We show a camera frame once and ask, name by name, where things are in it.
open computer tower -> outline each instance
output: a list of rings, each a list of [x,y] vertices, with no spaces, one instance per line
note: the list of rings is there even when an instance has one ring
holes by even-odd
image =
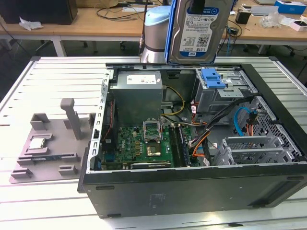
[[[107,66],[83,187],[100,218],[274,207],[307,135],[251,65]]]

blue cable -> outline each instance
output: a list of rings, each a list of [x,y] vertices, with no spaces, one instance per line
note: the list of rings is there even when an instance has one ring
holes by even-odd
[[[235,128],[236,128],[236,131],[238,132],[239,136],[243,136],[243,133],[239,127],[239,124],[238,124],[238,114],[240,112],[241,109],[244,109],[245,111],[247,111],[249,114],[251,113],[251,111],[249,109],[247,109],[246,107],[240,107],[236,113],[235,113],[235,116],[234,116],[234,124],[235,124]]]

green circuit board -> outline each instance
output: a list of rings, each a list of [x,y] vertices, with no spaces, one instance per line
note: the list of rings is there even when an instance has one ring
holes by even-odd
[[[186,142],[191,140],[190,128],[183,126],[182,131]],[[156,135],[157,126],[147,126],[146,135]],[[160,155],[148,156],[148,148],[156,150]],[[168,162],[173,167],[172,150],[169,143],[168,127],[163,126],[160,143],[146,143],[144,140],[143,126],[120,127],[118,131],[118,149],[115,162]]]

motherboard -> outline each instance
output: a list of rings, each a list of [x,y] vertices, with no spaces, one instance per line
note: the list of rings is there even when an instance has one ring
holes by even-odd
[[[104,154],[103,167],[107,170],[176,167],[174,161],[178,157],[174,156],[176,150],[172,149],[170,135],[175,129],[160,125],[119,127],[117,149]],[[181,126],[180,130],[187,150],[192,138],[190,127]]]

gray floor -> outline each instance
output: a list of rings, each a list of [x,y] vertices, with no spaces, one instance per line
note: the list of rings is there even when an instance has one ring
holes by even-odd
[[[119,42],[97,42],[98,53],[93,53],[91,42],[87,42],[88,47],[83,47],[83,42],[67,41],[65,49],[68,56],[137,56],[139,44],[137,42],[125,42],[125,50],[120,50]],[[41,45],[40,41],[23,40],[21,45],[33,56],[35,50]],[[232,56],[260,56],[257,46],[248,46],[248,52],[244,52],[244,45],[236,45],[231,53]],[[295,49],[304,49],[304,47],[296,46]],[[56,56],[53,45],[45,47],[39,53],[40,56]],[[290,51],[284,46],[271,46],[266,55],[277,57],[295,76],[298,75],[306,60],[303,56],[307,56],[307,50],[295,51],[294,57],[290,56]],[[226,52],[221,51],[219,56],[226,56]],[[30,57],[19,47],[18,44],[12,46],[11,51],[0,50],[0,100],[5,96],[15,80],[19,77],[27,65]],[[307,68],[299,78],[304,84],[307,81]]]

